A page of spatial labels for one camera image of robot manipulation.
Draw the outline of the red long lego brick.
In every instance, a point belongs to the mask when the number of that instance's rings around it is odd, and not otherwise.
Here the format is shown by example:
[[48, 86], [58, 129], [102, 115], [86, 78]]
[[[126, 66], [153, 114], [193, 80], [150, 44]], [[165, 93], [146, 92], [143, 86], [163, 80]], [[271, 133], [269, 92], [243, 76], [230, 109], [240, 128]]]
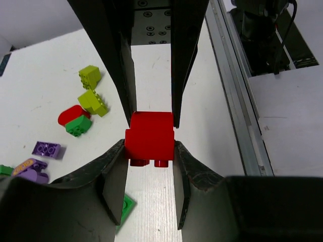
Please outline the red long lego brick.
[[143, 167], [154, 161], [158, 168], [174, 160], [175, 132], [172, 112], [136, 111], [125, 130], [126, 158], [130, 165]]

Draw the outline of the red rounded lego brick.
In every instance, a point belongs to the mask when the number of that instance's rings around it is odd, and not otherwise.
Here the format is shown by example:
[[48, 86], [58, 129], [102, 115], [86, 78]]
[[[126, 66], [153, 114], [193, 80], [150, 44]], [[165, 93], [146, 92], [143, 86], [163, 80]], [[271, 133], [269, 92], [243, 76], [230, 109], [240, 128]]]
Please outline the red rounded lego brick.
[[80, 105], [74, 105], [59, 115], [58, 124], [64, 127], [67, 123], [82, 115], [86, 116], [87, 118], [91, 117], [91, 114], [84, 110]]

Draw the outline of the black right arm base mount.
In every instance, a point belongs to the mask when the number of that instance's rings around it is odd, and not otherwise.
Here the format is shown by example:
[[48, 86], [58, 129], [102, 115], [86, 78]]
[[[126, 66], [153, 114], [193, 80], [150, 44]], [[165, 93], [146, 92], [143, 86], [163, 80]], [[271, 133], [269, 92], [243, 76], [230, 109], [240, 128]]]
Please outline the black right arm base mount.
[[317, 66], [294, 20], [296, 1], [232, 1], [237, 33], [252, 76]]

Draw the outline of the green rounded lego brick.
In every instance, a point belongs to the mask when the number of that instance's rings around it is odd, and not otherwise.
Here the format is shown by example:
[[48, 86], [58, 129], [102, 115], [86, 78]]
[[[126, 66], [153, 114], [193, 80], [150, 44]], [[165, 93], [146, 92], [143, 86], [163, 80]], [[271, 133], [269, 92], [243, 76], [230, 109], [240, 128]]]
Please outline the green rounded lego brick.
[[79, 137], [86, 133], [92, 126], [92, 121], [85, 115], [70, 121], [65, 125], [66, 132], [74, 137]]

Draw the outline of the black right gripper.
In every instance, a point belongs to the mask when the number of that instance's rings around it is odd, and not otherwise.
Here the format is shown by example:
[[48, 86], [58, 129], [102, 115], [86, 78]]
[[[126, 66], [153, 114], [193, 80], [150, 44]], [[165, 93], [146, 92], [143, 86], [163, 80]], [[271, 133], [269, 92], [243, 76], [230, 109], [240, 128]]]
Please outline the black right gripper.
[[127, 122], [136, 111], [131, 45], [171, 43], [172, 112], [174, 127], [178, 128], [183, 93], [197, 55], [209, 1], [69, 0], [68, 3], [112, 78]]

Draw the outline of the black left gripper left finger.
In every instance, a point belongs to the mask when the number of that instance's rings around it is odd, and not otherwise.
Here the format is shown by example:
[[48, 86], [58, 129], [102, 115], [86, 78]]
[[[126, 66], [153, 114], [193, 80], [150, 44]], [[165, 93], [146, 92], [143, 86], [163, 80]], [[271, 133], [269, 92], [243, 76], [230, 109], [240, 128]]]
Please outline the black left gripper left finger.
[[1, 241], [114, 241], [126, 185], [124, 142], [50, 184], [2, 178]]

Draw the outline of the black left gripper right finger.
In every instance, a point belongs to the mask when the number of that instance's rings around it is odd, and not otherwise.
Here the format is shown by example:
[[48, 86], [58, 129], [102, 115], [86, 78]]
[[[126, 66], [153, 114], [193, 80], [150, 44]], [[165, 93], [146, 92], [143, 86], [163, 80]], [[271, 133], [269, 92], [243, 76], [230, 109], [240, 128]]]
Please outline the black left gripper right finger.
[[173, 175], [183, 241], [322, 241], [319, 177], [222, 177], [179, 141]]

